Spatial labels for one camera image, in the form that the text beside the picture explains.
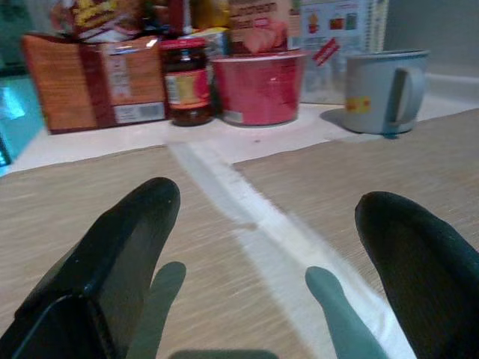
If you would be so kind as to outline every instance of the mug handle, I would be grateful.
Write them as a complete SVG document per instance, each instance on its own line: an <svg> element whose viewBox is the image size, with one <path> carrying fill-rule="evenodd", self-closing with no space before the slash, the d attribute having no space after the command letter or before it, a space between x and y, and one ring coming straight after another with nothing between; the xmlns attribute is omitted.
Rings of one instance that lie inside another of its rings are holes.
<svg viewBox="0 0 479 359"><path fill-rule="evenodd" d="M400 67L396 71L402 73L404 83L399 106L397 107L396 120L391 121L392 126L403 125L414 120L421 107L426 87L426 76L421 69L417 67Z"/></svg>

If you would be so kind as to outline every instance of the wall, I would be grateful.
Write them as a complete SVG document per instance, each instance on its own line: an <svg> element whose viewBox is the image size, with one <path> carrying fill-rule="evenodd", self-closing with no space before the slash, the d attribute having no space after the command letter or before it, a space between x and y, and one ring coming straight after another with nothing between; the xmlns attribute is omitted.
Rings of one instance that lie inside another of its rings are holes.
<svg viewBox="0 0 479 359"><path fill-rule="evenodd" d="M430 49L429 72L479 78L479 0L389 0L385 49Z"/></svg>
<svg viewBox="0 0 479 359"><path fill-rule="evenodd" d="M0 0L0 67L23 62L20 39L31 30L31 21L23 1Z"/></svg>

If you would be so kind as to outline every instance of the gray mug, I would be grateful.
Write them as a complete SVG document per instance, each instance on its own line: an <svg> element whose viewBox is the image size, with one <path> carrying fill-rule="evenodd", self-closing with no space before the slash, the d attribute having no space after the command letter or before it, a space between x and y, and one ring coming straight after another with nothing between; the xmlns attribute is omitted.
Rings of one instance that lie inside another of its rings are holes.
<svg viewBox="0 0 479 359"><path fill-rule="evenodd" d="M349 56L343 126L384 135L412 129L424 97L428 55L400 50Z"/></svg>

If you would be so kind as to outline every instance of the jar lid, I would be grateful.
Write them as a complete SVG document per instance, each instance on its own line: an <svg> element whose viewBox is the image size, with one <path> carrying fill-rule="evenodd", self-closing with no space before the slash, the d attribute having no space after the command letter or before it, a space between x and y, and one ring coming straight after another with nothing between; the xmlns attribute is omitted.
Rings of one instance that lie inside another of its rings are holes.
<svg viewBox="0 0 479 359"><path fill-rule="evenodd" d="M159 47L163 50L174 49L192 49L195 47L205 47L206 41L202 37L195 37L190 39L179 40L165 40L159 44Z"/></svg>

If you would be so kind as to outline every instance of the red paper bowl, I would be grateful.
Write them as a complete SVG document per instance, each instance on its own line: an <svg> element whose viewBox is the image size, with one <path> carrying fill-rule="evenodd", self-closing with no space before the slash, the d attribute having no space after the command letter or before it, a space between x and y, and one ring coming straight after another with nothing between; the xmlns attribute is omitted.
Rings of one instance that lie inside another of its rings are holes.
<svg viewBox="0 0 479 359"><path fill-rule="evenodd" d="M241 126L295 120L306 55L296 51L213 59L223 119Z"/></svg>

